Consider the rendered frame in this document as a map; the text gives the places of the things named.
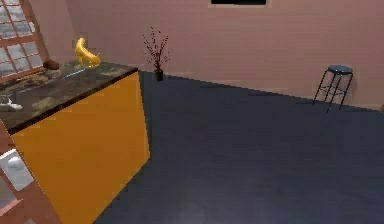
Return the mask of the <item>red twig plant in black pot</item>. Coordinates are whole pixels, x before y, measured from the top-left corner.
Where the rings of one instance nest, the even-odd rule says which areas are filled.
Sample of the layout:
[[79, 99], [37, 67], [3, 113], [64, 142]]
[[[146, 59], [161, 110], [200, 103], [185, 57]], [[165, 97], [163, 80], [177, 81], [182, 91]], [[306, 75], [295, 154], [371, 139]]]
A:
[[146, 61], [154, 67], [154, 73], [158, 82], [164, 80], [164, 71], [162, 66], [168, 62], [170, 58], [165, 54], [165, 47], [168, 43], [169, 36], [162, 37], [162, 32], [151, 27], [150, 37], [143, 36], [146, 48]]

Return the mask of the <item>orange cabinet with marble top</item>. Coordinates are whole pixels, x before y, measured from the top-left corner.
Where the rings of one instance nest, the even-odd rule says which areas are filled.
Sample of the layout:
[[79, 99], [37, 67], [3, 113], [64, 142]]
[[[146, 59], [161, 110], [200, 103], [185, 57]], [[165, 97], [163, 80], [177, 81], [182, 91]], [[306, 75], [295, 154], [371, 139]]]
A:
[[62, 224], [93, 224], [150, 157], [139, 73], [73, 61], [0, 94], [23, 106], [0, 112], [14, 144]]

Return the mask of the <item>yellow curved figurine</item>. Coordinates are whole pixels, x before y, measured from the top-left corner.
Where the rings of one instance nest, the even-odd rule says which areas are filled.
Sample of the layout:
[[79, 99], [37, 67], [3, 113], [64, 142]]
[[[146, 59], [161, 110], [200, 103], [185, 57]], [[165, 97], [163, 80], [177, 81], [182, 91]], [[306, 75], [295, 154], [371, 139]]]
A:
[[85, 39], [79, 38], [75, 45], [75, 54], [81, 66], [85, 63], [88, 64], [89, 68], [98, 66], [101, 63], [101, 59], [98, 55], [92, 54], [85, 47]]

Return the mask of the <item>thin blue grey utensil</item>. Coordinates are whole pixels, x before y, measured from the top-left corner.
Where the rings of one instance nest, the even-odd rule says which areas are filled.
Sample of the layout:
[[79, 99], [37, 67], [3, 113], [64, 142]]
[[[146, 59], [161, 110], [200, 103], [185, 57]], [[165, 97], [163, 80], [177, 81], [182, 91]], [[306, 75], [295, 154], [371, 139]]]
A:
[[88, 69], [87, 69], [87, 68], [83, 68], [83, 69], [80, 69], [80, 70], [78, 70], [78, 71], [72, 72], [72, 73], [70, 73], [70, 74], [65, 75], [65, 76], [63, 77], [63, 79], [66, 79], [66, 78], [69, 78], [69, 77], [71, 77], [71, 76], [77, 75], [77, 74], [82, 73], [82, 72], [84, 72], [84, 71], [86, 71], [86, 70], [88, 70]]

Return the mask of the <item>black stool with blue seat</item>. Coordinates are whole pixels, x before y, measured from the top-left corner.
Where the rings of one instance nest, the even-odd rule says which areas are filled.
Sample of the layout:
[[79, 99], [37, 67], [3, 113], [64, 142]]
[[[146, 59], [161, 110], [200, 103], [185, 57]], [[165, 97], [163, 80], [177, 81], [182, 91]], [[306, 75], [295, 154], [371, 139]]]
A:
[[[325, 84], [324, 81], [328, 74], [331, 74], [332, 78], [328, 84]], [[327, 69], [323, 72], [322, 78], [317, 87], [312, 103], [316, 102], [319, 93], [323, 91], [325, 93], [323, 99], [324, 102], [327, 101], [328, 97], [331, 97], [330, 101], [328, 102], [326, 112], [329, 112], [331, 110], [335, 97], [339, 95], [341, 95], [342, 98], [339, 103], [338, 109], [341, 109], [346, 99], [349, 88], [351, 86], [353, 77], [354, 70], [351, 67], [338, 64], [329, 65]]]

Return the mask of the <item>white small object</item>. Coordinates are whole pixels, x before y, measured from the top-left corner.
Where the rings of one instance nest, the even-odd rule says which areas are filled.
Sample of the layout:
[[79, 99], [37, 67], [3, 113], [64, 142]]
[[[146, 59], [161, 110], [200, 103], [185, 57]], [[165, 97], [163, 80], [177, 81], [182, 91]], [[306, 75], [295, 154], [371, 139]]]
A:
[[0, 112], [16, 112], [22, 109], [22, 105], [13, 103], [9, 98], [0, 101]]

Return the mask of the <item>red framed window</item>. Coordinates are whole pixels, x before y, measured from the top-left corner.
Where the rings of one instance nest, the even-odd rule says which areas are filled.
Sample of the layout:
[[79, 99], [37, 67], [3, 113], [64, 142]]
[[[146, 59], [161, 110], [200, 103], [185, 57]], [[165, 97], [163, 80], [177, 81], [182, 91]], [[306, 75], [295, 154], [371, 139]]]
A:
[[30, 0], [0, 0], [0, 83], [42, 71], [48, 58]]

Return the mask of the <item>dark framed wall picture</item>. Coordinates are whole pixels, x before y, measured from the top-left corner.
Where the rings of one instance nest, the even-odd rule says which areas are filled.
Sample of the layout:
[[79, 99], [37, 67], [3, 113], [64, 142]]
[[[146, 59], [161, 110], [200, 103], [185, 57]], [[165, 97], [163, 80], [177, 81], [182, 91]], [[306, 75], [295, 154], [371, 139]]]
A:
[[213, 5], [220, 6], [267, 6], [270, 0], [210, 0]]

